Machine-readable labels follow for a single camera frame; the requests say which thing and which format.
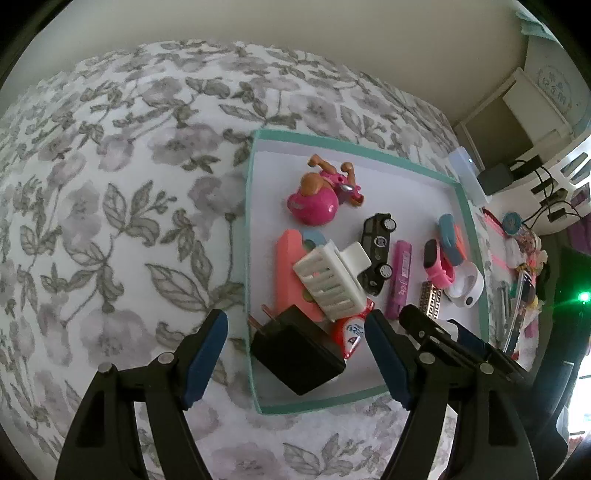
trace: pink highlighter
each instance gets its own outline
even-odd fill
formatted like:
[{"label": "pink highlighter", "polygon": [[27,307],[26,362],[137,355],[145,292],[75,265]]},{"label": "pink highlighter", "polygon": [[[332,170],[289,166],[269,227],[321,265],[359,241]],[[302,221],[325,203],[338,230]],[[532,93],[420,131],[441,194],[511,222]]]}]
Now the pink highlighter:
[{"label": "pink highlighter", "polygon": [[407,303],[410,261],[413,247],[404,240],[398,240],[394,250],[394,277],[391,280],[390,295],[386,306],[386,318],[395,320]]}]

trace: floral bedspread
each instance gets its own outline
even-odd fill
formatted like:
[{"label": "floral bedspread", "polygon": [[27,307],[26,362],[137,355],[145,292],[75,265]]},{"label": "floral bedspread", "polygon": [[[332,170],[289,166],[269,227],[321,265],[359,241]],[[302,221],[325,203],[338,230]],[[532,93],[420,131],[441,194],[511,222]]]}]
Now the floral bedspread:
[{"label": "floral bedspread", "polygon": [[[53,479],[99,363],[144,365],[213,307],[229,315],[229,342],[186,413],[212,476],[379,477],[407,417],[390,396],[307,414],[254,410],[244,195],[261,127],[357,142],[455,177],[446,157],[457,140],[436,108],[316,55],[242,43],[113,51],[29,88],[0,119],[0,421],[40,480]],[[145,407],[138,426],[160,480]],[[453,429],[449,415],[434,478]]]}]

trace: black toy car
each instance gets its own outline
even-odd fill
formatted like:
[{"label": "black toy car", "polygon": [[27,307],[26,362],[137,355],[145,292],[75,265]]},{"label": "black toy car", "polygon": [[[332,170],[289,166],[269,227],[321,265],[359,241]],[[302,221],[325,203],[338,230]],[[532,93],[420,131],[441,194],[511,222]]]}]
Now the black toy car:
[{"label": "black toy car", "polygon": [[359,282],[370,295],[379,295],[384,281],[392,276],[388,265],[390,234],[396,230],[396,221],[389,213],[376,213],[363,223],[361,245],[371,259],[371,267],[359,274]]}]

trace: pink toy scooter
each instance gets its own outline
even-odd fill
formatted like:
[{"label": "pink toy scooter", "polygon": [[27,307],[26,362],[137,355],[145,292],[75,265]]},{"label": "pink toy scooter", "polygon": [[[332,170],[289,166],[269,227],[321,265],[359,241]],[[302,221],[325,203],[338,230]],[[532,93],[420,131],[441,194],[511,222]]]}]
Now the pink toy scooter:
[{"label": "pink toy scooter", "polygon": [[308,165],[319,166],[322,171],[306,173],[298,191],[287,199],[287,207],[300,222],[311,226],[324,225],[335,218],[340,204],[348,202],[354,207],[361,206],[364,198],[359,193],[361,187],[355,184],[351,162],[340,166],[346,177],[318,155],[312,155]]}]

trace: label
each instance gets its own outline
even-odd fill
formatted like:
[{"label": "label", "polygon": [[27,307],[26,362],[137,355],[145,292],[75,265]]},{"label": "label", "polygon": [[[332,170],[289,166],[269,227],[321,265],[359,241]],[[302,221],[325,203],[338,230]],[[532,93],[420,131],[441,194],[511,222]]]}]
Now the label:
[{"label": "label", "polygon": [[404,252],[402,256],[402,276],[408,278],[408,270],[410,269],[410,252]]},{"label": "label", "polygon": [[343,356],[345,360],[353,354],[364,332],[363,319],[352,317],[343,325]]}]

